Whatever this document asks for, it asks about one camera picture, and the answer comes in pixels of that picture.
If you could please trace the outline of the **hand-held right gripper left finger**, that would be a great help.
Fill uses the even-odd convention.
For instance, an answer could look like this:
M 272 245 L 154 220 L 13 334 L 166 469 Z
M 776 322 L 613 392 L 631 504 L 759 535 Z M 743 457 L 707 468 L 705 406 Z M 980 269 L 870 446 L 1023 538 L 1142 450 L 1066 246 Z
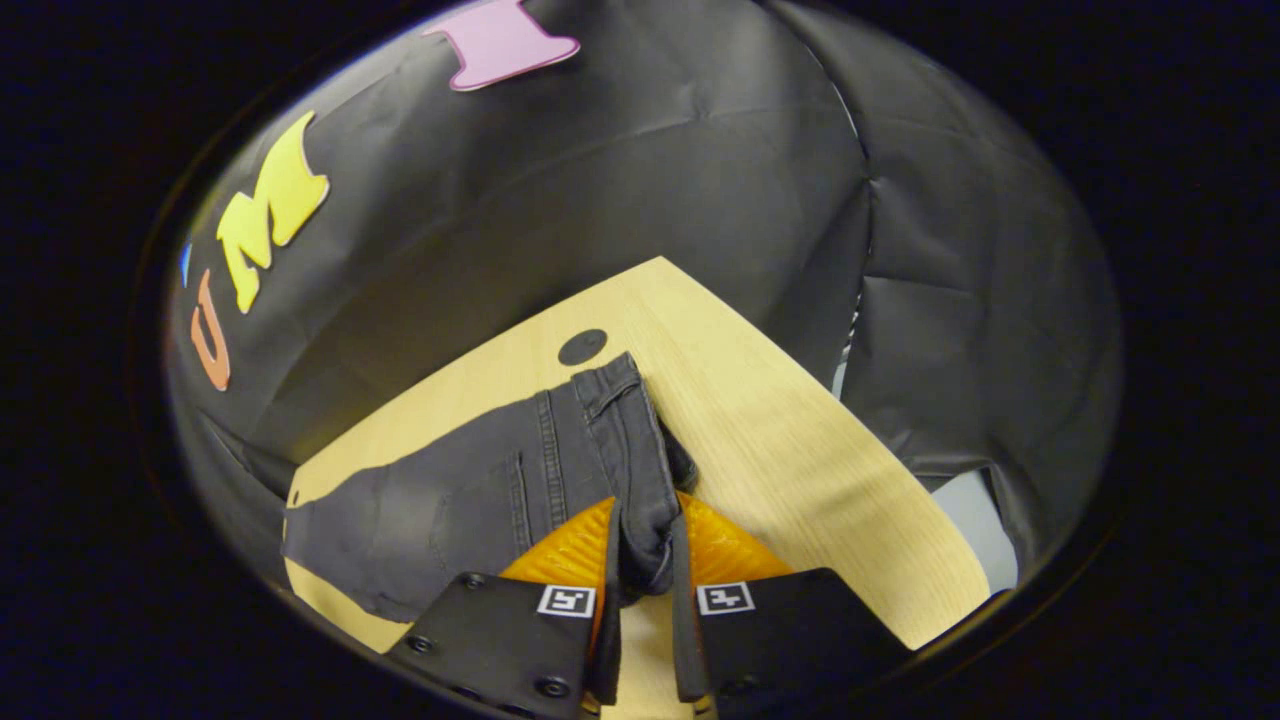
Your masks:
M 620 515 L 577 514 L 504 571 L 457 575 L 385 652 L 466 719 L 596 719 L 617 701 Z

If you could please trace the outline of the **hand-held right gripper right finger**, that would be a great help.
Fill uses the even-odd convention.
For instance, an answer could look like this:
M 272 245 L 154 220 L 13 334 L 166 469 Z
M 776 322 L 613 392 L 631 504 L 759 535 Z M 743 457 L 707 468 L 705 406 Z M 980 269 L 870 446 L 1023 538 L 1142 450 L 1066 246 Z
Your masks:
M 795 570 L 709 503 L 678 500 L 675 678 L 695 717 L 819 719 L 910 659 L 835 570 Z

